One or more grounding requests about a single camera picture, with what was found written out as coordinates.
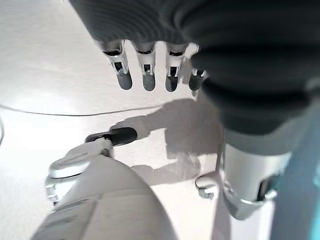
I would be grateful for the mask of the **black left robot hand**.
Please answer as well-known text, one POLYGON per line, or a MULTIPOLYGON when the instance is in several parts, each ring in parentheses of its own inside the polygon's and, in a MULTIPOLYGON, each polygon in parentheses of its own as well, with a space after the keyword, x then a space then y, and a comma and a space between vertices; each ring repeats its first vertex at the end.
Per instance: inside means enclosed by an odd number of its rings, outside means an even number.
POLYGON ((224 128, 223 196, 244 220, 273 200, 320 95, 317 0, 73 0, 104 48, 194 43, 192 66, 224 128))

